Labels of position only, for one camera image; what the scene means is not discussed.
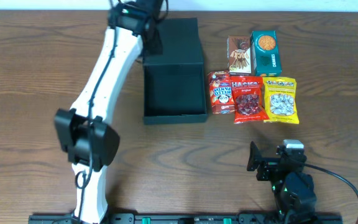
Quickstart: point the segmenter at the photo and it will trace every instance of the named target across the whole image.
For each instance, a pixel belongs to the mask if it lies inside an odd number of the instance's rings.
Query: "snack bag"
[[[236,105],[234,124],[269,118],[262,108],[262,85],[262,77],[243,75],[231,77],[232,94]]]
[[[208,74],[209,97],[212,113],[227,114],[234,112],[234,101],[231,95],[230,75],[228,71]]]
[[[264,77],[265,109],[269,119],[265,122],[299,124],[296,112],[294,78]]]

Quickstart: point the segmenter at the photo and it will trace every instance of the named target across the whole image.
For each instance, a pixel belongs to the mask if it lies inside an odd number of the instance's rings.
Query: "open black box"
[[[197,18],[166,19],[158,25],[163,54],[145,56],[144,124],[207,120],[204,58]]]

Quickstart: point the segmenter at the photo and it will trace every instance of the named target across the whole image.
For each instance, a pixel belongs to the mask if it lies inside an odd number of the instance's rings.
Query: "wooden table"
[[[228,35],[275,29],[283,75],[296,78],[299,125],[233,124],[233,115],[202,124],[144,126],[142,68],[135,63],[118,98],[121,135],[109,167],[110,205],[139,213],[273,210],[268,182],[247,172],[249,143],[274,152],[283,139],[305,144],[308,162],[358,188],[358,13],[171,12],[197,17],[206,71],[227,67]],[[53,127],[74,102],[98,59],[104,11],[0,11],[0,223],[26,223],[35,212],[75,207],[74,175]],[[354,223],[358,203],[340,180],[312,174],[317,211]]]

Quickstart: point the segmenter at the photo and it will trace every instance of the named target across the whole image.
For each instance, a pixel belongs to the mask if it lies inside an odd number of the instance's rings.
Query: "small robot arm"
[[[114,107],[144,46],[152,48],[149,52],[161,49],[155,28],[161,4],[162,0],[137,0],[110,10],[103,48],[85,88],[69,111],[59,109],[55,116],[62,150],[76,175],[73,215],[86,223],[100,223],[106,214],[106,169],[119,145],[119,136],[110,127]]]

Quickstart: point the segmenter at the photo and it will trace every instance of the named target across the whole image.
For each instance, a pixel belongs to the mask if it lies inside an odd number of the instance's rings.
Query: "green snack box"
[[[276,32],[274,30],[253,31],[250,41],[255,76],[279,76],[282,69]]]

